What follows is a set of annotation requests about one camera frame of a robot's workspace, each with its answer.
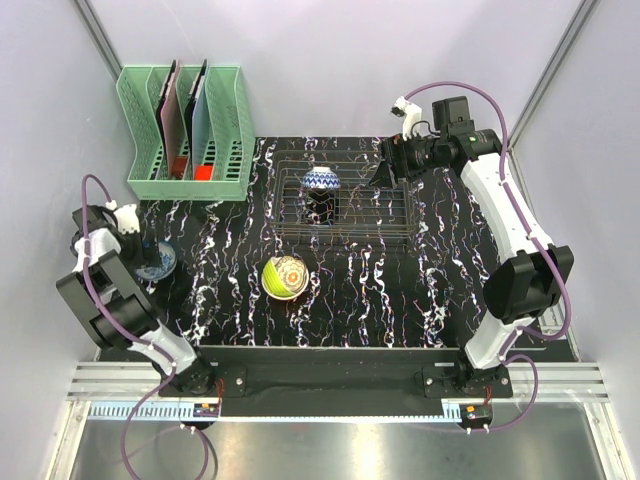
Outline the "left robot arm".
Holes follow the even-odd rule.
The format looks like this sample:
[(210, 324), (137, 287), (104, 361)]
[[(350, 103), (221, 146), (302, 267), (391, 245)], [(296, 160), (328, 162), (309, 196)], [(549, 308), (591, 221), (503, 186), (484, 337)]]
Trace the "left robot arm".
[(78, 230), (71, 273), (56, 289), (94, 341), (145, 356), (171, 388), (196, 396), (215, 386), (216, 372), (200, 350), (161, 322), (143, 282), (170, 277), (177, 255), (166, 241), (142, 238), (137, 206), (90, 205), (72, 213)]

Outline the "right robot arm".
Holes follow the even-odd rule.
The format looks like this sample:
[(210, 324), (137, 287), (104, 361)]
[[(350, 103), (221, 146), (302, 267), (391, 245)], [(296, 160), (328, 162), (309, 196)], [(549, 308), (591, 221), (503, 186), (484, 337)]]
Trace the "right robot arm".
[(400, 97), (391, 111), (402, 130), (382, 141), (371, 185), (393, 188), (449, 168), (478, 202), (497, 246), (500, 265), (483, 286), (487, 311), (461, 346), (452, 379), (463, 395), (480, 395), (500, 379), (518, 336), (536, 334), (534, 320), (565, 299), (574, 255), (539, 226), (513, 183), (498, 134), (476, 128), (466, 97), (434, 102), (435, 131), (427, 136), (414, 130), (423, 121), (419, 106)]

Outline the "blue floral white bowl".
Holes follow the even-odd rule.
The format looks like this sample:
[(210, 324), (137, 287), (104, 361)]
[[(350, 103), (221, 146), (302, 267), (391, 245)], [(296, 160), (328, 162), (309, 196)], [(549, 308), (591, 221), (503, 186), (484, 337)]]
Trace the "blue floral white bowl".
[(177, 265), (177, 255), (173, 246), (167, 241), (159, 241), (161, 266), (159, 268), (137, 268), (135, 275), (147, 282), (159, 282), (172, 275)]

